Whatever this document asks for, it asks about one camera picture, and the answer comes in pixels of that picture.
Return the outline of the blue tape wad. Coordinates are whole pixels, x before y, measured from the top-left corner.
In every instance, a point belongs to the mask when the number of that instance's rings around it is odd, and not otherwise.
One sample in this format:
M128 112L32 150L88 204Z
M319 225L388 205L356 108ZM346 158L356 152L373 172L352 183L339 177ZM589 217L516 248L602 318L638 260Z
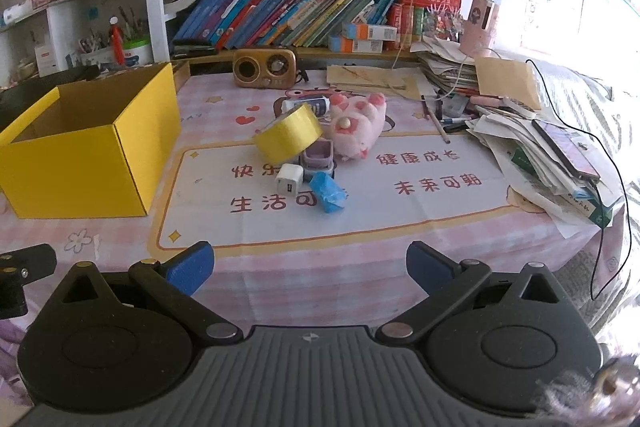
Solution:
M345 208L347 194L326 172L316 173L309 186L325 213L334 213Z

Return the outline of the white usb charger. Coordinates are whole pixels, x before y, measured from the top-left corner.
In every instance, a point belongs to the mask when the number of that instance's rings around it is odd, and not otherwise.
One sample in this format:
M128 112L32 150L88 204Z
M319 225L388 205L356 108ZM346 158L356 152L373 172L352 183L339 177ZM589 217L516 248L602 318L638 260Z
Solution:
M304 181L304 168L297 164L282 164L276 178L276 192L295 197Z

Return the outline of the purple grey toy truck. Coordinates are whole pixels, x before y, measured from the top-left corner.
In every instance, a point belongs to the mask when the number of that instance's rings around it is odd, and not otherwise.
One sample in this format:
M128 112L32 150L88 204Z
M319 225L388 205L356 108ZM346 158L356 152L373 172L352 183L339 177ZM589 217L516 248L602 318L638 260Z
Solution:
M334 176L335 160L333 142L320 138L309 145L306 150L299 155L299 165L303 167L305 182L319 172L324 172L328 176Z

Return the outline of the pink plush pig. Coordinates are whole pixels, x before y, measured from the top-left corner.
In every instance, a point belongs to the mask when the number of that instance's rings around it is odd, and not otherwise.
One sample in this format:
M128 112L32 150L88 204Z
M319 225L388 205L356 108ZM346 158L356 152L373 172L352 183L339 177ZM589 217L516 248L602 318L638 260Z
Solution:
M326 137L333 142L334 155L341 160L367 158L383 131L385 119L383 93L350 98L341 93L332 94Z

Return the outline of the yellow tape roll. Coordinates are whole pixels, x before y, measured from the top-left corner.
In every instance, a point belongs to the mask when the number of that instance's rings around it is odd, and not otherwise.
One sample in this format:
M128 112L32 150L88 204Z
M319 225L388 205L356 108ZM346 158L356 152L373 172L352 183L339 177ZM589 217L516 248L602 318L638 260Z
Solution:
M283 113L253 136L253 141L271 165L283 164L322 137L318 118L303 103Z

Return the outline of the printed desk mat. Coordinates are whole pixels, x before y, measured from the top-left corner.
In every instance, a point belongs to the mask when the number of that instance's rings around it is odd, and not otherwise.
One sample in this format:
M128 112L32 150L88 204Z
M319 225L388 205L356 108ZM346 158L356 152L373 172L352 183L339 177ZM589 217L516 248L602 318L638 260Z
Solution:
M454 228L478 243L525 239L539 215L519 202L471 135L388 132L369 142L372 104L338 103L344 159L306 106L273 114L273 95L182 90L180 150L149 236L165 259L205 241L221 256L329 248Z

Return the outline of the yellow cardboard box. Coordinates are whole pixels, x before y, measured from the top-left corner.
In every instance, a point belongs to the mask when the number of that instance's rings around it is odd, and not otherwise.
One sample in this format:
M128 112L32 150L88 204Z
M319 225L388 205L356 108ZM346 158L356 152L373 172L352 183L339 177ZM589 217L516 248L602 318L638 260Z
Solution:
M142 217L180 133L170 64L62 84L1 133L1 190L22 219Z

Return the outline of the messy paper stack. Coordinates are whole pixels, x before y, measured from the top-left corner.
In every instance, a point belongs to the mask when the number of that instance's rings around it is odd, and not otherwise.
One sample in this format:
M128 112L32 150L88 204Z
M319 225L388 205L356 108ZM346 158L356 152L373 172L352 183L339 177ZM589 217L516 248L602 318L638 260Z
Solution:
M425 39L413 43L410 51L442 95L464 94L469 98L477 115L464 124L464 130L491 151L515 195L547 213L565 237L588 225L600 229L611 225L623 204L623 182L615 172L614 161L606 156L605 146L591 131L567 126L558 116L544 113L542 107L533 110L510 98L480 94L476 58L463 54L457 43ZM572 176L534 129L534 119L564 128L600 179Z

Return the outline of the pink checkered tablecloth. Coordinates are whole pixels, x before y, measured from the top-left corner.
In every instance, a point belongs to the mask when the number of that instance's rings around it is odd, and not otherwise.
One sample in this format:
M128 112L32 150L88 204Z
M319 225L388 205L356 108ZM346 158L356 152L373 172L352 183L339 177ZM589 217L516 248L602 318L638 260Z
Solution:
M198 299L245 327L389 320L422 296L405 268L414 241L497 271L544 262L589 320L626 287L623 216L605 231L563 235L521 201L486 146L466 133L442 139L409 101L388 101L393 128L366 159L337 167L344 209L323 211L309 190L279 195L276 169L252 140L276 100L227 74L189 79L177 95L181 132L146 216L27 220L3 205L2 249L47 243L64 274L78 261L120 271L206 241L216 265Z

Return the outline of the wooden pencil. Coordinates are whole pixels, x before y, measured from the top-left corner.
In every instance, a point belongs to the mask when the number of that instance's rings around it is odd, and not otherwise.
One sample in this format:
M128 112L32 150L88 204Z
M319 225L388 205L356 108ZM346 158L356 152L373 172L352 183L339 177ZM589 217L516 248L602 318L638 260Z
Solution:
M425 116L432 122L432 124L434 124L434 127L437 130L440 137L442 138L442 141L444 141L446 144L449 144L450 140L448 138L446 131L442 127L442 124L440 123L438 118L436 117L434 110L431 109L431 106L428 105L424 95L421 96L421 103L422 103L423 112Z

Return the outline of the purple tablet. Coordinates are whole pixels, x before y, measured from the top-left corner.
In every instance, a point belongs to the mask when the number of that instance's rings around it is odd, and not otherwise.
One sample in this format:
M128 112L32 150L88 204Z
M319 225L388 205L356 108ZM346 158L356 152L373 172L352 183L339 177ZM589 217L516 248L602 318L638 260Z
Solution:
M570 134L564 128L539 119L534 119L532 124L572 176L592 181L600 179L596 168L590 164L580 147L570 139Z

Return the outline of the kraft paper sheets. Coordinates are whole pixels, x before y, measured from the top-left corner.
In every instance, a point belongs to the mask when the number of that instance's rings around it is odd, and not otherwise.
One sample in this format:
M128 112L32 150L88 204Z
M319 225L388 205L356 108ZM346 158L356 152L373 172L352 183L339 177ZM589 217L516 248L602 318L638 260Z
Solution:
M382 68L370 66L332 65L326 69L329 86L358 93L381 92L385 96L396 96L419 101L421 88L430 94L433 89L420 68Z

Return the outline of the brown paper envelope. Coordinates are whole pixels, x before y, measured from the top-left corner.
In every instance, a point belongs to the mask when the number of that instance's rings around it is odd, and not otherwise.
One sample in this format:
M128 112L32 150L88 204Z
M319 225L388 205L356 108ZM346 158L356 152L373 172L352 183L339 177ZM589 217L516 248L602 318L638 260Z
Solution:
M480 94L503 96L533 110L541 110L537 81L529 64L505 58L479 57L475 60L475 72Z

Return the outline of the brown retro radio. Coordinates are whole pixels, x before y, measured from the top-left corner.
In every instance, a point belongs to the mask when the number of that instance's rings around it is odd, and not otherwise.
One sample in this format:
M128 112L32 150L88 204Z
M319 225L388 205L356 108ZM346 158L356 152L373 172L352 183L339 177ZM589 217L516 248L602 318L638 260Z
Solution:
M297 71L296 54L287 48L238 49L233 54L233 79L241 88L290 89Z

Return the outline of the red toy bottle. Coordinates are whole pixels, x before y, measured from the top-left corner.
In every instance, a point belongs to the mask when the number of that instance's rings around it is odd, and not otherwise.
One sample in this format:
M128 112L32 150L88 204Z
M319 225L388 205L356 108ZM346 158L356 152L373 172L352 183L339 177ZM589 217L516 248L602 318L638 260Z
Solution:
M110 43L115 62L120 66L125 66L126 57L124 52L124 34L122 33L122 28L119 27L118 18L116 16L112 16L110 18Z

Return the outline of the orange white box lower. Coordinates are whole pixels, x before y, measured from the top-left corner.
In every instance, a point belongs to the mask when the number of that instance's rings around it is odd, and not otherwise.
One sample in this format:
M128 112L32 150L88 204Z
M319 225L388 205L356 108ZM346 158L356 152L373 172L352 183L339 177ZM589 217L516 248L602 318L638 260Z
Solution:
M334 53L380 54L384 42L381 40L347 39L343 36L329 36L329 50Z

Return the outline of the orange white box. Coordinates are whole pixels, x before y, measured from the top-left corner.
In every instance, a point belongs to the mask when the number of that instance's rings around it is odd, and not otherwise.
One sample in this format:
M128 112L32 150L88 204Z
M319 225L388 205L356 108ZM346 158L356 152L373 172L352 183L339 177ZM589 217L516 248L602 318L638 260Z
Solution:
M334 53L380 54L384 42L381 40L347 39L343 36L329 36L329 50Z
M348 23L342 27L342 36L350 40L395 41L395 26Z

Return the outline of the orange white box upper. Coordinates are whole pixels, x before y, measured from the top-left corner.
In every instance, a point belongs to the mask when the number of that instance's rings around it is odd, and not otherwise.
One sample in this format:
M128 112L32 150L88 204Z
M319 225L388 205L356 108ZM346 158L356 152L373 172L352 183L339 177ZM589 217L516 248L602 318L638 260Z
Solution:
M350 40L395 41L395 26L348 23L342 27L342 36Z

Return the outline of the row of leaning books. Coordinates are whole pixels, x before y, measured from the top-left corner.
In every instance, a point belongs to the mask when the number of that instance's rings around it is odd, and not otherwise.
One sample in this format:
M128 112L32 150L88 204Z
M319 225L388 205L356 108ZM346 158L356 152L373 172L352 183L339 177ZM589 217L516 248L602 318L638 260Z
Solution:
M457 42L463 34L462 0L177 0L168 5L180 25L174 52L285 46L327 48L344 24L395 26L386 50L408 50L425 37Z

